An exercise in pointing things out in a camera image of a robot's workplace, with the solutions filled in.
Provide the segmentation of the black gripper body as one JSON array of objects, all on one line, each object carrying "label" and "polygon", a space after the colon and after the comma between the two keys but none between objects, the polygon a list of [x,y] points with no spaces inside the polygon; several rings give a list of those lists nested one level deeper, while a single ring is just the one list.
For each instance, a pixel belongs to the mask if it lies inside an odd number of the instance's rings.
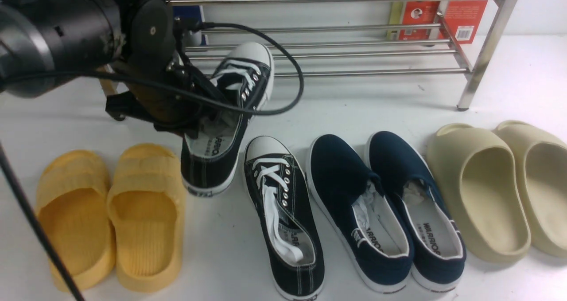
[{"label": "black gripper body", "polygon": [[[184,52],[184,40],[196,20],[176,21],[165,0],[114,0],[120,9],[125,45],[111,68],[120,75],[174,86],[225,102],[219,88],[194,67]],[[200,120],[214,109],[176,93],[127,83],[128,91],[107,97],[106,111],[116,121],[133,117],[150,122],[157,131],[196,139]]]}]

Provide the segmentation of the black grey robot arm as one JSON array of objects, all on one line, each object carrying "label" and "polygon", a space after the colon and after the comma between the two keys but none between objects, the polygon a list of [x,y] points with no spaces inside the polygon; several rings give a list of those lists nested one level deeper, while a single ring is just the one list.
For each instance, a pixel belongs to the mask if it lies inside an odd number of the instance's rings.
[{"label": "black grey robot arm", "polygon": [[117,93],[101,79],[106,112],[133,117],[176,135],[195,129],[214,109],[148,81],[227,102],[183,53],[196,20],[176,18],[166,0],[1,0],[1,92],[36,98],[74,75],[14,82],[51,71],[100,71],[138,79]]}]

